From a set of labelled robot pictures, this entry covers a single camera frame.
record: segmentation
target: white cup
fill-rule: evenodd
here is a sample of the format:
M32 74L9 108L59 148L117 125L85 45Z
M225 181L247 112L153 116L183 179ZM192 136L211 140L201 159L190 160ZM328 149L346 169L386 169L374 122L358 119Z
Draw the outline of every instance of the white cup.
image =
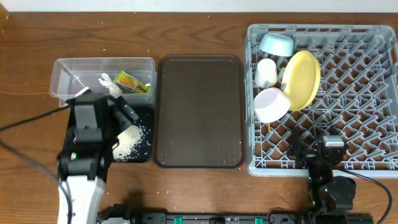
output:
M254 114L262 123L277 121L289 108L290 98L278 88L262 90L254 99Z
M262 59L257 64L257 70L254 74L254 82L257 86L264 88L267 83L270 87L274 86L278 81L278 76L276 74L276 64L273 60L266 58Z
M282 34L268 33L260 41L259 49L273 55L289 57L293 55L294 42Z

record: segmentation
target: oval yellow dish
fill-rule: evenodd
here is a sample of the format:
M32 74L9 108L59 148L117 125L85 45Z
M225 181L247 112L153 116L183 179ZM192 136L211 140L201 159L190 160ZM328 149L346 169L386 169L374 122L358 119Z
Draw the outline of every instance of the oval yellow dish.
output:
M303 50L296 53L288 62L282 79L286 83L284 92L290 97L291 111L306 108L319 89L321 70L317 58Z

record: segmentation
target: scattered white particles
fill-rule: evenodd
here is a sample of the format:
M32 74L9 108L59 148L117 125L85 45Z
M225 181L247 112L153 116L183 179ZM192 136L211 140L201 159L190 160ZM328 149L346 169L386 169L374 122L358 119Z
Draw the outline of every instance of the scattered white particles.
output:
M119 136L119 146L113 150L113 157L118 161L132 159L131 152L137 152L134 146L142 141L144 134L140 126L132 125Z

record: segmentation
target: wooden table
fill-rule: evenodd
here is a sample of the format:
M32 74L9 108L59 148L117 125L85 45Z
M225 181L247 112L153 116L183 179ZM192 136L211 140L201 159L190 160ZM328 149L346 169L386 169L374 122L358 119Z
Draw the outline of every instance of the wooden table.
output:
M58 106L49 96L54 61L68 57L152 57L232 54L243 59L243 39L254 23L384 24L398 30L398 14L310 13L11 13L0 42L0 126ZM1 139L52 171L68 111L1 134ZM378 221L387 206L380 187L356 180L354 211ZM381 180L398 195L398 180ZM273 207L311 207L307 179L252 177L236 170L161 169L112 164L101 208L128 203L169 212L267 213ZM398 200L386 223L398 222ZM55 223L58 190L46 176L0 150L0 223Z

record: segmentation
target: brown tray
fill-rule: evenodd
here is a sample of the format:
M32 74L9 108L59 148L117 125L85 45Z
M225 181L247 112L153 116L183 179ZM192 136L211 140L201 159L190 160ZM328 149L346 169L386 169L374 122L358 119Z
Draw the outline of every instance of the brown tray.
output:
M244 161L241 61L170 55L159 64L155 162L164 168L235 168Z

